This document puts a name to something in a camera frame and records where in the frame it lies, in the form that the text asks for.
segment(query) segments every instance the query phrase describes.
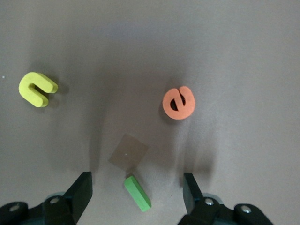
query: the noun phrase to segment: cardboard square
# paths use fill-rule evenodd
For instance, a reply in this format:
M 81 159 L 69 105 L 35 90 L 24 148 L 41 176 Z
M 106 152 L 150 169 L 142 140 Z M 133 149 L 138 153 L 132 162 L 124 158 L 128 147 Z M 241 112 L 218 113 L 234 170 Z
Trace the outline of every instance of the cardboard square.
M 108 161 L 120 169 L 131 173 L 137 168 L 147 150 L 147 145 L 128 134 L 124 134 Z

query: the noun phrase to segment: green rectangular block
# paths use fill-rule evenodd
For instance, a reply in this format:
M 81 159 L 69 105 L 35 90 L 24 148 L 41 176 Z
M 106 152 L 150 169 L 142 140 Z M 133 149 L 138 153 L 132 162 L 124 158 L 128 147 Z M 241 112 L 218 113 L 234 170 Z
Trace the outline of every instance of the green rectangular block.
M 145 212 L 151 208 L 150 199 L 134 176 L 128 177 L 124 181 L 124 185 L 142 212 Z

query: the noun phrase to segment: foam piece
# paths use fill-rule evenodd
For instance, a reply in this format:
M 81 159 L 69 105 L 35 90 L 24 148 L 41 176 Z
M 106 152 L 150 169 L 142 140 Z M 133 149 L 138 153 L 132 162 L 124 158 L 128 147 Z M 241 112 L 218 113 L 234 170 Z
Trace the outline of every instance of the foam piece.
M 151 208 L 150 199 L 134 176 L 128 177 L 124 181 L 124 185 L 142 212 L 145 212 Z
M 175 101 L 177 109 L 171 107 L 171 102 Z M 195 110 L 195 98 L 190 88 L 182 86 L 179 89 L 169 90 L 163 99 L 165 113 L 174 120 L 183 120 L 189 117 Z
M 49 101 L 35 89 L 38 86 L 46 93 L 57 92 L 58 85 L 41 73 L 30 72 L 26 74 L 19 84 L 20 95 L 35 107 L 45 107 Z

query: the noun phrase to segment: yellow foam letter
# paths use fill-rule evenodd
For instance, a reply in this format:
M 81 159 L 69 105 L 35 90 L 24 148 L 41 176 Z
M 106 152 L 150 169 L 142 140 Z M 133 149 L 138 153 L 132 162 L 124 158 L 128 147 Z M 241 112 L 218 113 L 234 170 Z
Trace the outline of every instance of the yellow foam letter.
M 48 99 L 38 92 L 34 87 L 38 86 L 46 93 L 57 92 L 58 86 L 44 74 L 30 72 L 26 74 L 19 84 L 21 96 L 33 104 L 35 107 L 45 107 L 48 105 Z

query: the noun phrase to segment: orange foam letter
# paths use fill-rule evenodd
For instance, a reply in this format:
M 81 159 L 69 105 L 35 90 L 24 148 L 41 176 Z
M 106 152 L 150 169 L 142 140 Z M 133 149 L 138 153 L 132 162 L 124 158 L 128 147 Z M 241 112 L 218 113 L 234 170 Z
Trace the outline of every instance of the orange foam letter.
M 171 102 L 175 101 L 177 109 L 171 107 Z M 169 90 L 163 99 L 165 113 L 174 120 L 182 120 L 189 117 L 195 110 L 195 98 L 190 88 L 180 87 Z

